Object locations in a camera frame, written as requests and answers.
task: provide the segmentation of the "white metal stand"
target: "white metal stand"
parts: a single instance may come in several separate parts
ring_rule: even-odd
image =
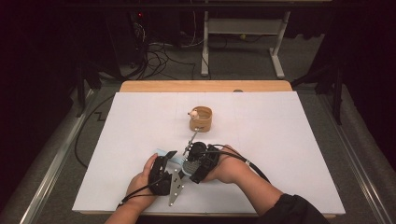
[[[277,78],[285,78],[277,54],[288,25],[289,16],[290,12],[287,11],[284,14],[283,20],[209,19],[208,12],[206,11],[201,75],[206,77],[209,74],[209,49],[207,47],[209,34],[277,35],[276,46],[270,48],[269,53],[276,70]]]

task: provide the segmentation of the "person's left hand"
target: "person's left hand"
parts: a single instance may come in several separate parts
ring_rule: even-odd
[[[126,195],[130,194],[131,192],[137,189],[145,187],[149,183],[149,172],[151,171],[151,166],[155,162],[155,159],[157,159],[157,157],[158,154],[155,153],[148,159],[148,161],[146,162],[143,168],[143,172],[136,175],[131,180],[131,183],[129,184],[128,189],[126,191]],[[153,193],[149,188],[137,192],[134,196],[136,195],[142,195],[142,196],[133,197],[129,199],[126,202],[126,204],[128,204],[128,206],[132,206],[134,209],[136,209],[138,213],[143,212],[146,208],[152,205],[154,201],[157,199],[157,196],[153,195]]]

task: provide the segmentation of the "human hand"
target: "human hand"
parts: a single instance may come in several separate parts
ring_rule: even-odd
[[[237,155],[237,153],[232,151],[230,148],[232,147],[226,145],[221,149],[221,151]],[[209,172],[209,174],[207,174],[203,182],[218,179],[225,184],[231,184],[235,183],[240,176],[243,176],[247,172],[252,171],[246,163],[232,156],[221,154],[218,165]]]
[[[146,162],[143,168],[143,172],[136,175],[131,180],[131,183],[129,184],[128,189],[126,191],[126,195],[130,194],[131,192],[134,192],[137,189],[145,187],[149,183],[149,173],[151,171],[152,164],[155,162],[155,159],[157,159],[157,157],[158,154],[155,153],[148,159],[148,161]],[[146,208],[152,205],[154,201],[157,199],[157,196],[153,195],[153,193],[149,188],[137,192],[134,196],[136,197],[132,197],[125,204],[131,206],[138,213],[143,212]]]

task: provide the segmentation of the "table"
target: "table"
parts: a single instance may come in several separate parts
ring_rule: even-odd
[[[332,0],[250,0],[246,2],[330,2]],[[222,0],[222,2],[235,2],[235,0]],[[237,34],[237,35],[277,35],[276,44],[269,48],[269,53],[276,76],[279,79],[285,78],[282,65],[278,57],[283,35],[289,22],[290,11],[285,11],[283,18],[278,20],[248,20],[248,19],[210,19],[206,11],[204,16],[204,44],[201,60],[201,75],[209,74],[209,48],[207,46],[209,34]]]
[[[140,172],[155,147],[181,153],[192,135],[189,125],[183,125],[189,120],[184,119],[190,109],[186,105],[195,105],[196,102],[192,101],[198,99],[214,109],[214,121],[211,131],[197,135],[196,141],[211,144],[228,141],[223,144],[237,146],[244,156],[264,170],[274,185],[285,192],[302,195],[326,216],[344,214],[344,207],[296,97],[289,82],[283,80],[124,82],[120,94],[113,101],[73,210],[85,214],[111,213],[123,197],[130,179]],[[241,105],[234,111],[243,115],[241,119],[239,117],[244,124],[238,127],[241,133],[234,133],[234,129],[222,125],[229,120],[222,116],[221,110],[232,108],[230,103],[234,101]],[[282,119],[273,119],[278,112]],[[261,125],[262,117],[265,118],[265,126]],[[249,139],[257,134],[259,137],[254,141]],[[265,146],[257,151],[255,144]],[[176,168],[175,164],[168,165],[171,170]],[[186,180],[184,184],[186,188],[172,207],[167,205],[167,198],[160,197],[145,214],[255,216],[251,204],[237,186],[216,181],[196,185]]]

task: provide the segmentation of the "person's right hand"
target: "person's right hand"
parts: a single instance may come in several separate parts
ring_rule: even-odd
[[[235,152],[228,149],[227,147],[230,146],[226,145],[221,151],[233,153],[236,155]],[[244,175],[247,172],[252,171],[246,163],[232,156],[221,154],[218,165],[211,172],[209,172],[209,174],[207,174],[203,182],[218,179],[223,183],[231,184],[235,183],[241,175]]]

